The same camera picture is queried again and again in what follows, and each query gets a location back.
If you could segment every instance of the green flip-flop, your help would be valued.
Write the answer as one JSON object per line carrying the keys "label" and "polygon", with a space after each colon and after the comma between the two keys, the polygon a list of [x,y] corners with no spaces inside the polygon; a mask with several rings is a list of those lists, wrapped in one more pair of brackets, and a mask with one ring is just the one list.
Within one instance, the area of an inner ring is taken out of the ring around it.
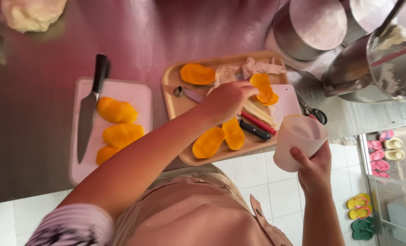
{"label": "green flip-flop", "polygon": [[375,231],[370,230],[370,229],[353,231],[353,233],[352,233],[353,239],[365,240],[365,241],[372,239],[374,235],[375,235]]}
{"label": "green flip-flop", "polygon": [[365,219],[359,219],[354,221],[350,227],[352,228],[352,231],[358,231],[372,229],[374,226],[375,225],[373,223],[373,218],[369,216]]}

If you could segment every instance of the scissors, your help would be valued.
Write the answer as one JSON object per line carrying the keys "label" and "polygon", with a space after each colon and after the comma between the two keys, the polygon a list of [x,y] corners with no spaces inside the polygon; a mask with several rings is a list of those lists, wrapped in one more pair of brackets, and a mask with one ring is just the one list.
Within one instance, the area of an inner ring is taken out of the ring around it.
{"label": "scissors", "polygon": [[299,103],[302,104],[302,107],[305,109],[306,116],[309,115],[306,112],[306,110],[308,110],[309,113],[314,115],[315,118],[317,118],[317,120],[321,124],[326,125],[326,123],[328,122],[328,118],[326,117],[326,114],[323,113],[323,111],[321,111],[320,109],[311,108],[310,106],[308,106],[308,104],[306,104],[305,100],[303,100],[303,98],[300,96],[300,94],[298,92],[296,92],[296,94],[297,94],[297,99],[299,100]]}

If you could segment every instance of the knife handle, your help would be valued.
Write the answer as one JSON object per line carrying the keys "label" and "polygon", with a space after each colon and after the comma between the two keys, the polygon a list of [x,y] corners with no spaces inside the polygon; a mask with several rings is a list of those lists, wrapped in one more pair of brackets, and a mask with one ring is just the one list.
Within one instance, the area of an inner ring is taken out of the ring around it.
{"label": "knife handle", "polygon": [[99,93],[107,70],[107,56],[103,54],[96,55],[95,76],[93,77],[92,92]]}
{"label": "knife handle", "polygon": [[256,137],[259,137],[262,140],[270,140],[271,139],[271,135],[268,132],[264,132],[256,127],[254,127],[253,125],[250,125],[248,123],[245,123],[244,120],[240,120],[239,121],[239,126],[250,132],[251,134],[255,135]]}
{"label": "knife handle", "polygon": [[267,131],[273,135],[276,135],[276,130],[273,129],[271,126],[269,126],[268,124],[256,119],[255,117],[251,116],[250,114],[245,113],[244,111],[241,111],[241,116],[243,116],[245,119],[250,120],[253,124],[255,124],[256,126],[258,126],[259,128],[261,128],[264,131]]}

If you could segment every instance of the apron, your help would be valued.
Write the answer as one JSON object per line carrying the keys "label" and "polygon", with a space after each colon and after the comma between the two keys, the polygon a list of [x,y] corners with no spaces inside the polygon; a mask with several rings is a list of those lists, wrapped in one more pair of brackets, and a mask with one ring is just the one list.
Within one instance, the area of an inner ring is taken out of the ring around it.
{"label": "apron", "polygon": [[113,246],[292,246],[250,195],[212,164],[163,172],[118,219]]}

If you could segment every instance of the person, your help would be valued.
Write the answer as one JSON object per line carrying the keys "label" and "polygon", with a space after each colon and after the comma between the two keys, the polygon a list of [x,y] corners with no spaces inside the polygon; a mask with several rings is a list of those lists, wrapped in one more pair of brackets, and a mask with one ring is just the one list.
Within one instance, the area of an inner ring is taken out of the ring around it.
{"label": "person", "polygon": [[[28,246],[291,246],[259,202],[253,213],[235,185],[212,164],[162,172],[197,137],[235,117],[258,94],[247,81],[222,84],[200,104],[112,156],[46,215]],[[330,184],[328,142],[300,163],[305,193],[303,246],[344,245]]]}

